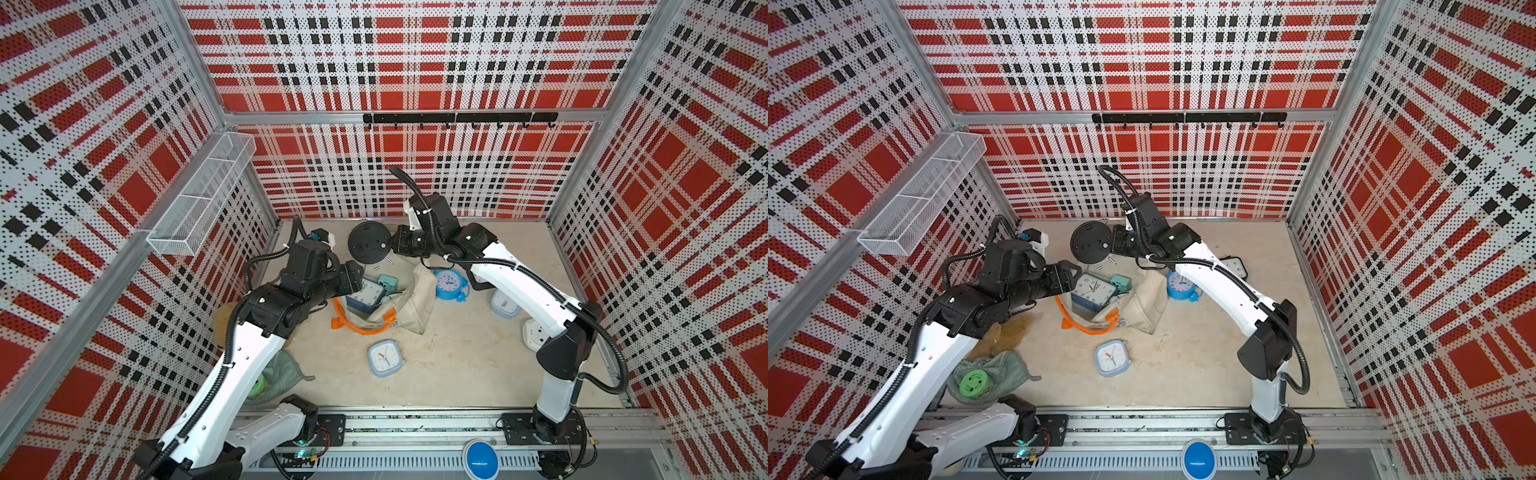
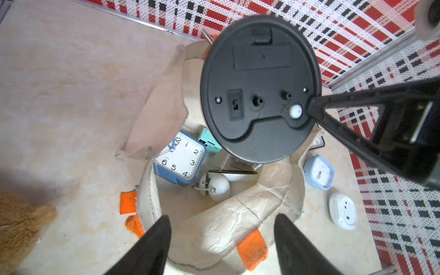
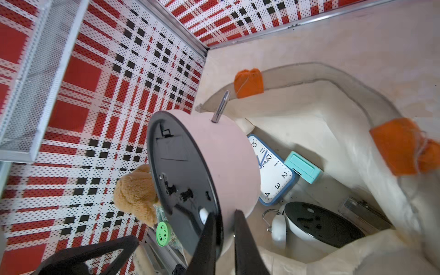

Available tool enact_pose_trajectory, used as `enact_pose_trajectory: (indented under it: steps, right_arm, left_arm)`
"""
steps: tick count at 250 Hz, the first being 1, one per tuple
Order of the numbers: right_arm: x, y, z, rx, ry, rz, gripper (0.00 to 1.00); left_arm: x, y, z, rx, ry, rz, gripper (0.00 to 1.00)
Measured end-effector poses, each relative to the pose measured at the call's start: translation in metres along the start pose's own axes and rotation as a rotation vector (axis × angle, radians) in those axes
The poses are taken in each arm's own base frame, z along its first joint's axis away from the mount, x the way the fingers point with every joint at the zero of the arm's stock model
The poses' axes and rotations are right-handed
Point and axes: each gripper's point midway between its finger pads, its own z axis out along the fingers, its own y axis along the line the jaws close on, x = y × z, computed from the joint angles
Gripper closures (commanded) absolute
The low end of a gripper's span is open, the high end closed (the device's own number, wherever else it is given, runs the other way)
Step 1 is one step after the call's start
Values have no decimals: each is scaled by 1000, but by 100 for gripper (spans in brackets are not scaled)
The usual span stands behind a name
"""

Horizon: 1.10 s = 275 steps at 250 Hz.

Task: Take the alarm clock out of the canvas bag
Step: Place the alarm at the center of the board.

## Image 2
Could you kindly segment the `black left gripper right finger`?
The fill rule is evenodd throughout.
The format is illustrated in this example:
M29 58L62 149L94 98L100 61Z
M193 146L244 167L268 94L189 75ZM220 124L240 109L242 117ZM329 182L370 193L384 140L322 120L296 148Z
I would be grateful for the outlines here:
M341 274L285 214L277 214L274 236L283 275Z

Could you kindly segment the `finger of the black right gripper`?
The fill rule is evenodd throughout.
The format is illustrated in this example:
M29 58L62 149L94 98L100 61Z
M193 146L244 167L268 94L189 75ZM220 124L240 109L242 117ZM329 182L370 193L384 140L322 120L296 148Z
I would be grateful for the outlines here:
M331 109L376 110L371 130L333 118ZM430 189L440 187L440 79L313 97L305 109L369 165Z

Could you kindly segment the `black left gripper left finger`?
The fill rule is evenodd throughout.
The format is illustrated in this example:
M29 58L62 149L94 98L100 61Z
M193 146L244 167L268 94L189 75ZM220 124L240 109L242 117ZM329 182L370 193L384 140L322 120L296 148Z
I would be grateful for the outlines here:
M164 215L147 230L144 236L106 274L164 274L171 234L170 219L167 215Z

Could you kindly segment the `beige canvas bag orange handles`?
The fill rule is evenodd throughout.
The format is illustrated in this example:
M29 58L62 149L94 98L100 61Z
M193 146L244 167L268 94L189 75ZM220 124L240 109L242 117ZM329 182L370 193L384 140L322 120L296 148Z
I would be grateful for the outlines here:
M136 213L143 229L148 230L162 215L170 218L172 266L196 274L241 274L246 267L237 246L251 232L258 230L264 243L272 245L276 214L283 212L293 220L300 217L305 179L299 161L312 138L289 157L263 165L257 179L236 182L237 193L223 202L177 184L159 190L153 158L180 129L205 126L195 86L207 51L205 41L176 47L119 154L136 184Z

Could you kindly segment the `white oval clock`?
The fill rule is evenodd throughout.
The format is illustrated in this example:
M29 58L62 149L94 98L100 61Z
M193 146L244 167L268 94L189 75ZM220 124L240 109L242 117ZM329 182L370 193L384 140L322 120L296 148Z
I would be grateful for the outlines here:
M333 223L343 230L355 230L358 224L356 206L351 198L335 192L329 199L329 211Z

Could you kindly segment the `teal small clock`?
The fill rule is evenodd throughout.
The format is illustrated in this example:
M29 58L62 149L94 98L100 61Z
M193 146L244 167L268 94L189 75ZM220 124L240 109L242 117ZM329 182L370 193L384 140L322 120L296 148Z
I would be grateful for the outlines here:
M207 128L203 128L198 140L206 147L208 154L215 155L222 150L220 144L214 139L213 135Z

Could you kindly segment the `black and white round clock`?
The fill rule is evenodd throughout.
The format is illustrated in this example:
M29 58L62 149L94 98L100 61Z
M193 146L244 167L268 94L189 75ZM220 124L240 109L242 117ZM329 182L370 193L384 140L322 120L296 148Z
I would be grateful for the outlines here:
M215 140L249 163L292 155L315 121L305 109L322 93L314 50L292 24L245 17L214 41L201 74L201 106Z

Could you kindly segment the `black rectangular alarm clock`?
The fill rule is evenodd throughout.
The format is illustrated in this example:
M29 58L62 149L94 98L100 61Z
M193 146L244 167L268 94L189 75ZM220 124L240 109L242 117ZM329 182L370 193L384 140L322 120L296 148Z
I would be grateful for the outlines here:
M325 140L323 136L318 136L311 144L310 150L320 149L325 147Z

